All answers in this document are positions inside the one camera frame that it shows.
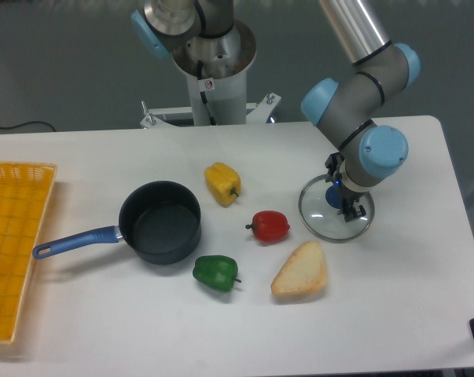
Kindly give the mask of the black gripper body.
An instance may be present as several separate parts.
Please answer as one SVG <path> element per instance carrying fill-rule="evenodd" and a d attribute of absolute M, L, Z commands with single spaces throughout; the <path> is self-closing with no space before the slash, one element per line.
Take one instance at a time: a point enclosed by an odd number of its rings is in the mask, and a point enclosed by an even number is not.
<path fill-rule="evenodd" d="M 335 152 L 325 161 L 325 182 L 328 184 L 325 198 L 334 208 L 360 208 L 359 200 L 370 191 L 370 187 L 356 184 L 351 179 L 344 160 L 340 152 Z"/>

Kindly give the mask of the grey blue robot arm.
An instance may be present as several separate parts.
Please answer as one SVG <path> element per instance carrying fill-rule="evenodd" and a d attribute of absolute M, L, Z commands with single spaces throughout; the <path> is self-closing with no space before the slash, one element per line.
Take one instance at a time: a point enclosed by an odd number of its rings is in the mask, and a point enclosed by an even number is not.
<path fill-rule="evenodd" d="M 355 74 L 345 83 L 320 81 L 300 108 L 336 149 L 325 163 L 329 196 L 354 221 L 366 213 L 359 200 L 408 153 L 406 138 L 371 115 L 417 78 L 421 62 L 408 45 L 391 41 L 367 2 L 323 1 L 321 8 Z M 151 54 L 172 57 L 185 74 L 196 125 L 245 122 L 255 38 L 234 18 L 231 1 L 148 1 L 131 23 Z"/>

